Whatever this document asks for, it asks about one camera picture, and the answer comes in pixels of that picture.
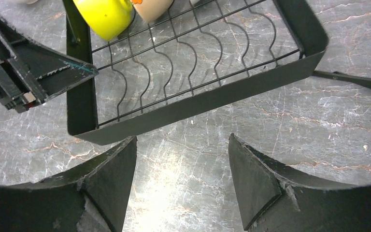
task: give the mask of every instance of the metal frame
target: metal frame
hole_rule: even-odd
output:
[[[72,0],[63,2],[68,16],[68,55],[91,62],[89,28]],[[305,0],[273,0],[273,3],[297,43],[299,50],[295,52],[301,58],[298,61],[103,127],[99,127],[94,80],[90,80],[67,93],[69,134],[107,145],[311,76],[328,45],[322,25]]]
[[[303,173],[234,134],[228,154],[244,230],[371,231],[371,185],[355,186]]]

